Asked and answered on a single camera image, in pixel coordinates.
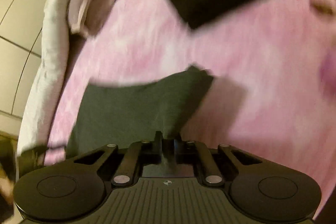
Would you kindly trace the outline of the dark grey jeans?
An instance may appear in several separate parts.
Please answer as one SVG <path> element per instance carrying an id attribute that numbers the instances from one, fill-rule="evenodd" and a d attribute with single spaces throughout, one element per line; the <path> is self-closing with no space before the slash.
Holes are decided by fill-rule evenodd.
<path id="1" fill-rule="evenodd" d="M 144 85 L 88 84 L 66 146 L 68 159 L 107 144 L 128 148 L 132 143 L 181 140 L 181 129 L 196 112 L 214 78 L 190 66 L 187 70 Z"/>

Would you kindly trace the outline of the white rolled duvet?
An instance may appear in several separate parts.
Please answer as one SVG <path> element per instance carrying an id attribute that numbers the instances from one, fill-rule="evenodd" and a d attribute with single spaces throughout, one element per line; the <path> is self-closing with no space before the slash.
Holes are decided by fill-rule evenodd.
<path id="1" fill-rule="evenodd" d="M 42 26 L 42 58 L 26 103 L 17 154 L 45 145 L 58 104 L 69 53 L 70 0 L 46 0 Z"/>

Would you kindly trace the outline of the pink floral bedspread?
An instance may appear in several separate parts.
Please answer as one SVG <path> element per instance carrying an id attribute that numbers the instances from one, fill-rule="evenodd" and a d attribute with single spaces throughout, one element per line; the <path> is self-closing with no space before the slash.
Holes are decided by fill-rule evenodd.
<path id="1" fill-rule="evenodd" d="M 185 139 L 308 174 L 335 187 L 335 0 L 255 0 L 191 31 L 168 0 L 116 0 L 65 82 L 49 145 L 66 144 L 88 83 L 144 84 L 197 65 L 214 86 Z"/>

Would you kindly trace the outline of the cream wardrobe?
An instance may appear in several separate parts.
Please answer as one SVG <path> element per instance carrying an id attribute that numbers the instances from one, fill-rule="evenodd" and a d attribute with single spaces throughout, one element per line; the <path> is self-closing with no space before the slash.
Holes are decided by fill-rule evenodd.
<path id="1" fill-rule="evenodd" d="M 17 136 L 38 67 L 46 0 L 1 0 L 1 131 Z"/>

